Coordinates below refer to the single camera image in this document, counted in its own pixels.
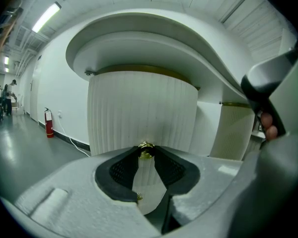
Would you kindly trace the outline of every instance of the white pleated curtain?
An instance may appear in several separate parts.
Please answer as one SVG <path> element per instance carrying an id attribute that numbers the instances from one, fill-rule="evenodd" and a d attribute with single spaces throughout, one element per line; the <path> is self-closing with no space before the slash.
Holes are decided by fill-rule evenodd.
<path id="1" fill-rule="evenodd" d="M 198 92 L 179 79 L 138 71 L 94 76 L 88 89 L 88 136 L 92 156 L 143 141 L 188 151 Z M 143 195 L 143 214 L 154 210 L 166 189 L 154 158 L 139 160 L 133 191 Z"/>
<path id="2" fill-rule="evenodd" d="M 210 156 L 242 160 L 254 124 L 249 108 L 222 106 L 219 127 Z"/>

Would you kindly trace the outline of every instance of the red fire extinguisher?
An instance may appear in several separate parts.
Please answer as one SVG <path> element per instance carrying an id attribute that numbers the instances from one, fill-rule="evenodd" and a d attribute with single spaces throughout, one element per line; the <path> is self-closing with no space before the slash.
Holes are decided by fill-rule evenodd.
<path id="1" fill-rule="evenodd" d="M 46 108 L 46 111 L 44 111 L 44 117 L 45 117 L 46 135 L 47 135 L 47 137 L 54 137 L 51 110 Z"/>

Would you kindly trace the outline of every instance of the hand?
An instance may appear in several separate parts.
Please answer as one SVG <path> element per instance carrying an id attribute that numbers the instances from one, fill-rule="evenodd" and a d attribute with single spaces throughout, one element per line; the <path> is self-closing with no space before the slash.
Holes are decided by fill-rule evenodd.
<path id="1" fill-rule="evenodd" d="M 278 130 L 276 126 L 273 125 L 273 117 L 269 113 L 262 113 L 260 120 L 266 129 L 267 140 L 273 140 L 277 138 Z"/>

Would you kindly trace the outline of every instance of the gray floor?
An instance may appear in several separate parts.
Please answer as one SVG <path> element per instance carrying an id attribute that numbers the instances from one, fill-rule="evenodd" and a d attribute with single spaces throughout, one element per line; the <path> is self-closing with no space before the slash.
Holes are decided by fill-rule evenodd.
<path id="1" fill-rule="evenodd" d="M 0 122 L 0 196 L 13 203 L 28 187 L 60 166 L 86 157 L 45 130 L 27 115 Z"/>

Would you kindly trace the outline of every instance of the cable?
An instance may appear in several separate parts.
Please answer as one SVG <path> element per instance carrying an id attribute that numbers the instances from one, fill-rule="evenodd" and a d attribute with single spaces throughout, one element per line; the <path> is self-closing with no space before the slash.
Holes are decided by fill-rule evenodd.
<path id="1" fill-rule="evenodd" d="M 79 150 L 80 152 L 82 152 L 83 154 L 85 154 L 86 156 L 90 157 L 87 153 L 85 153 L 84 151 L 78 149 L 78 147 L 73 143 L 72 139 L 71 139 L 69 136 L 67 136 L 67 134 L 66 134 L 66 132 L 65 132 L 65 130 L 64 130 L 64 128 L 63 128 L 63 126 L 61 125 L 60 117 L 59 117 L 59 116 L 58 116 L 58 120 L 59 120 L 59 124 L 60 124 L 60 126 L 61 126 L 61 128 L 62 128 L 62 130 L 63 130 L 63 132 L 64 132 L 64 135 L 70 139 L 71 143 L 76 147 L 76 149 Z"/>

